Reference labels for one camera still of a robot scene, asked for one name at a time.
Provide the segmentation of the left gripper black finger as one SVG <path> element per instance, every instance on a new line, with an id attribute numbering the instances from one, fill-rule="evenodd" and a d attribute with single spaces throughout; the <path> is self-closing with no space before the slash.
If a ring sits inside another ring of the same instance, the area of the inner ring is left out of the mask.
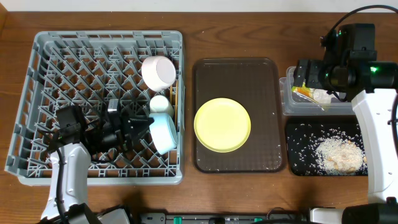
<path id="1" fill-rule="evenodd" d="M 128 130 L 131 134 L 141 134 L 154 122 L 154 118 L 129 118 L 127 121 L 129 126 Z"/>
<path id="2" fill-rule="evenodd" d="M 136 145 L 139 142 L 140 138 L 142 138 L 146 132 L 147 132 L 146 129 L 138 131 L 131 129 L 126 131 L 126 133 L 124 134 L 126 148 L 133 149 L 134 145 Z"/>

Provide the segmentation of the light blue bowl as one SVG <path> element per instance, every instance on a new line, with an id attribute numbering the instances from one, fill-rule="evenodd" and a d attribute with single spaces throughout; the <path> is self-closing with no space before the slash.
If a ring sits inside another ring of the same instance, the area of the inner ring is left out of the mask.
<path id="1" fill-rule="evenodd" d="M 151 113 L 154 122 L 149 126 L 152 141 L 160 155 L 177 147 L 177 131 L 174 122 L 167 113 Z"/>

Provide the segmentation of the cream cup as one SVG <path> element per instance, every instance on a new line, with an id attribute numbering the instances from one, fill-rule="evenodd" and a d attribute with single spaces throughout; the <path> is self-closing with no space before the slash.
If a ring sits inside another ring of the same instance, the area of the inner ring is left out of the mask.
<path id="1" fill-rule="evenodd" d="M 154 96 L 149 102 L 151 113 L 167 113 L 170 117 L 174 116 L 174 109 L 170 101 L 163 95 Z"/>

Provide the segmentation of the white tissue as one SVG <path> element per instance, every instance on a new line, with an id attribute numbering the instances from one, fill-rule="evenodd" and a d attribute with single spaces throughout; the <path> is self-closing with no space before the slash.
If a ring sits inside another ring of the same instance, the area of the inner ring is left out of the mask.
<path id="1" fill-rule="evenodd" d="M 329 105 L 333 95 L 329 95 L 326 90 L 314 89 L 312 98 L 318 104 Z"/>

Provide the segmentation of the green yellow snack wrapper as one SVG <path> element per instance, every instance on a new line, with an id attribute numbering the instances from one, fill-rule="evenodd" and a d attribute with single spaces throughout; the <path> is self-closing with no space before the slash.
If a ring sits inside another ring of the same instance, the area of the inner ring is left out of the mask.
<path id="1" fill-rule="evenodd" d="M 302 87 L 292 87 L 292 99 L 296 103 L 312 103 L 315 104 L 317 108 L 320 108 L 322 111 L 324 111 L 324 107 L 318 104 L 316 101 L 313 100 L 312 98 L 312 93 L 314 89 L 313 88 L 307 88 L 305 86 Z"/>

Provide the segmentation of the white pink bowl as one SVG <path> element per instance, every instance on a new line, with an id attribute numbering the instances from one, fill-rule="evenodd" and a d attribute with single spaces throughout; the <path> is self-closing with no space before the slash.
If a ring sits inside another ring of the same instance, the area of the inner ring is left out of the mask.
<path id="1" fill-rule="evenodd" d="M 164 56 L 147 57 L 141 67 L 144 83 L 153 91 L 170 87 L 177 78 L 172 61 Z"/>

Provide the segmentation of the yellow plate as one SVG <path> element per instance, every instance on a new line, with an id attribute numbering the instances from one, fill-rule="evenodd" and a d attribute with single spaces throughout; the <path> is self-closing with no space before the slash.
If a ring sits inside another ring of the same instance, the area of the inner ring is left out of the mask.
<path id="1" fill-rule="evenodd" d="M 237 150 L 251 133 L 249 113 L 244 106 L 229 98 L 215 98 L 201 105 L 193 125 L 198 141 L 218 153 Z"/>

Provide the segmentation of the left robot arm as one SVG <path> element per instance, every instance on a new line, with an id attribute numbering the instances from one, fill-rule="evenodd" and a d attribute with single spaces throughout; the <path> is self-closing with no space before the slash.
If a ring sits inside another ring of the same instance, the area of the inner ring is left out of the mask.
<path id="1" fill-rule="evenodd" d="M 133 215 L 125 205 L 95 213 L 88 206 L 88 169 L 94 154 L 118 148 L 131 150 L 154 122 L 152 118 L 122 115 L 118 102 L 110 103 L 106 114 L 99 114 L 97 127 L 90 128 L 81 106 L 57 110 L 60 128 L 44 132 L 52 163 L 49 198 L 41 223 L 132 223 Z"/>

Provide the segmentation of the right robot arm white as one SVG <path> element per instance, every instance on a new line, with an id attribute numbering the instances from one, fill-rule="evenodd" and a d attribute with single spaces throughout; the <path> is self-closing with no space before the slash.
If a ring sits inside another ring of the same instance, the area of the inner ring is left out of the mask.
<path id="1" fill-rule="evenodd" d="M 358 120 L 368 167 L 368 203 L 313 208 L 312 223 L 397 223 L 397 64 L 354 60 L 344 66 L 298 61 L 294 85 L 345 93 Z"/>

